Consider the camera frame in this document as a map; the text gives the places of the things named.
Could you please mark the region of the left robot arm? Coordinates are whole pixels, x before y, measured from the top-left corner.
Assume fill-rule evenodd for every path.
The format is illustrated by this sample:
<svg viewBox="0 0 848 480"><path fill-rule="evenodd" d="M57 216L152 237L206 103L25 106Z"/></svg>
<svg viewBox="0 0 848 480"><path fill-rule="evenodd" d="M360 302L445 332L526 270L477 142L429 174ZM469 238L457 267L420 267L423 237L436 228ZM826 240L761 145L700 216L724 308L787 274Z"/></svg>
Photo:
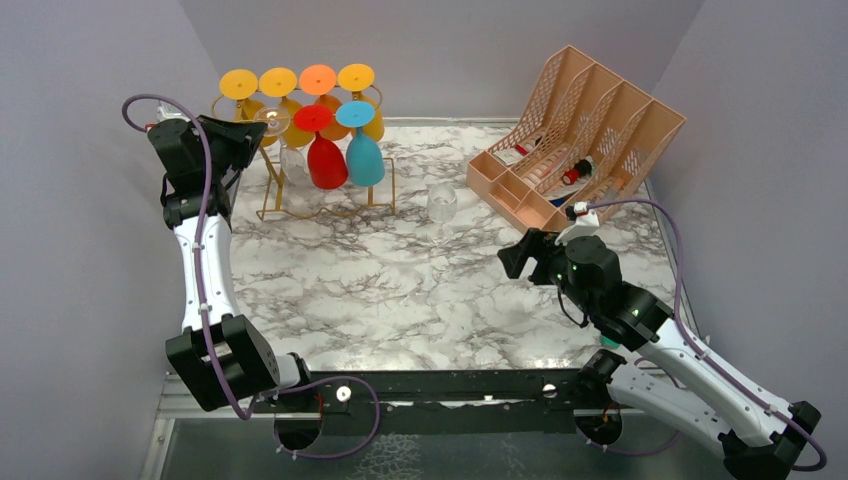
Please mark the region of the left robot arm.
<svg viewBox="0 0 848 480"><path fill-rule="evenodd" d="M276 356L235 299L229 189L266 130L262 121L201 115L195 122L162 120L146 133L166 170L160 202L180 247L186 289L180 332L166 341L166 356L205 411L273 389L294 411L314 397L304 360L295 353Z"/></svg>

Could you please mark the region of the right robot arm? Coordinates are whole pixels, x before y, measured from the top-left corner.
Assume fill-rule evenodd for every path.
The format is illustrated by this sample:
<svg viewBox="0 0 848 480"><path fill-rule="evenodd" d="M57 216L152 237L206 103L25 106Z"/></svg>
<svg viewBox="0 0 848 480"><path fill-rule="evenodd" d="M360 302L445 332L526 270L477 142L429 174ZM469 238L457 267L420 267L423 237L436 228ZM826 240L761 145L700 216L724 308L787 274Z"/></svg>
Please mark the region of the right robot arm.
<svg viewBox="0 0 848 480"><path fill-rule="evenodd" d="M586 323L683 385L676 388L601 349L579 371L577 393L585 404L636 408L701 443L735 479L785 479L792 472L820 412L767 392L708 350L677 325L667 304L623 280L618 256L599 237L561 244L555 233L531 228L497 257L511 279L535 259L530 282L556 287Z"/></svg>

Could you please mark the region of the clear wine glass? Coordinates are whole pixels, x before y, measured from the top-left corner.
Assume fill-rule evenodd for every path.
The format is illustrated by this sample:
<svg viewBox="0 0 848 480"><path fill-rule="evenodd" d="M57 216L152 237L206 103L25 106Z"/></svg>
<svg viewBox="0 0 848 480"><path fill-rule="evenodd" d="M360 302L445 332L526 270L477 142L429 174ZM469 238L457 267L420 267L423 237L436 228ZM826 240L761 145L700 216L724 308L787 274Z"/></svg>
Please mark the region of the clear wine glass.
<svg viewBox="0 0 848 480"><path fill-rule="evenodd" d="M260 108L253 117L256 121L266 124L263 140L273 139L278 146L278 154L273 160L264 146L259 153L263 158L268 178L263 199L263 205L256 211L261 221L269 213L286 213L301 218L300 214L289 212L283 207L283 196L287 185L296 186L306 178L305 157L300 150L291 148L284 133L292 125L292 116L285 108L266 106Z"/></svg>
<svg viewBox="0 0 848 480"><path fill-rule="evenodd" d="M448 241L453 234L449 223L455 218L458 203L455 189L447 183L432 187L427 197L427 213L432 222L428 238L436 245Z"/></svg>

